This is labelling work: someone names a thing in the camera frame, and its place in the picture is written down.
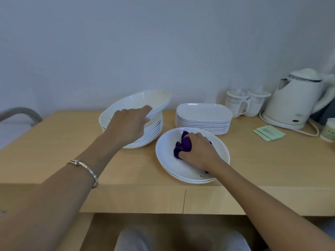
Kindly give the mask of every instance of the stack of oval plates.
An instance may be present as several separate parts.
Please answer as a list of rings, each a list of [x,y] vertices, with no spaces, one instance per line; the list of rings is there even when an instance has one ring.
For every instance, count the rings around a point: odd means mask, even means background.
[[[134,149],[145,146],[152,141],[154,141],[157,136],[161,133],[163,128],[163,116],[162,112],[158,113],[154,117],[151,118],[150,122],[146,123],[144,126],[144,135],[137,139],[135,142],[130,143],[123,147],[124,149]]]
[[[228,132],[232,111],[219,104],[181,104],[176,111],[177,127],[195,127],[214,135]]]
[[[137,109],[149,105],[152,107],[152,110],[146,116],[147,118],[150,118],[150,122],[144,126],[144,135],[124,148],[132,149],[145,146],[154,141],[161,133],[163,127],[163,116],[161,111],[169,104],[170,99],[171,93],[165,90],[143,91],[127,96],[103,111],[99,116],[99,123],[104,132],[117,110]]]
[[[187,131],[190,133],[199,132],[203,136],[207,137],[208,140],[211,141],[212,145],[214,146],[220,157],[228,164],[230,163],[229,151],[226,145],[224,145],[224,143],[219,138],[205,130],[184,127],[169,130],[158,139],[156,144],[156,155],[162,167],[171,176],[183,182],[191,184],[204,184],[214,181],[215,178],[211,176],[210,173],[206,173],[201,169],[191,166],[184,160],[174,157],[174,147],[177,141],[180,142],[183,131]]]

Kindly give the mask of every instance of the white kettle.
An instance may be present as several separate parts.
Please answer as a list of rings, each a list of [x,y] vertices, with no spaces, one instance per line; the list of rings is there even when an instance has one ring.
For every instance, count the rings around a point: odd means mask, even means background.
[[[280,81],[261,118],[274,126],[299,130],[312,113],[328,105],[334,97],[335,75],[313,69],[293,71]]]

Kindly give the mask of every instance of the mug handle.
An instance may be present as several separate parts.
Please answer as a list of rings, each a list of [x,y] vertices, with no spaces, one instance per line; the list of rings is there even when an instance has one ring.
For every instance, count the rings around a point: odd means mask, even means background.
[[[241,114],[245,114],[245,113],[248,112],[248,110],[249,110],[249,105],[250,105],[250,101],[251,101],[251,99],[248,99],[248,100],[243,101],[243,102],[241,103],[241,108],[240,108],[240,109],[243,109],[243,108],[244,108],[244,106],[243,106],[244,103],[247,104],[247,109],[245,110],[245,112],[239,112],[240,115],[241,115]]]

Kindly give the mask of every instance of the person's left arm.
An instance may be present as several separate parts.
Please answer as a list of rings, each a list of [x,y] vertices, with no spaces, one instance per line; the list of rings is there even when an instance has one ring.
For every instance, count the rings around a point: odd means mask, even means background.
[[[99,176],[119,149],[143,135],[150,110],[117,111],[106,131],[75,159]],[[0,217],[0,250],[55,250],[94,183],[84,167],[65,165],[28,194],[22,207]]]

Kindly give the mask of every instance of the forearm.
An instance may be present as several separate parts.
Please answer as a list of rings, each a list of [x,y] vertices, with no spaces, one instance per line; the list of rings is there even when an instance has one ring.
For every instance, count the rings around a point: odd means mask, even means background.
[[[225,162],[211,172],[236,199],[272,251],[331,251],[335,242],[309,221],[246,180]]]
[[[111,143],[102,135],[75,159],[99,176],[119,148],[117,141]],[[0,250],[54,250],[93,184],[85,168],[61,168],[28,194],[23,206],[0,217]]]

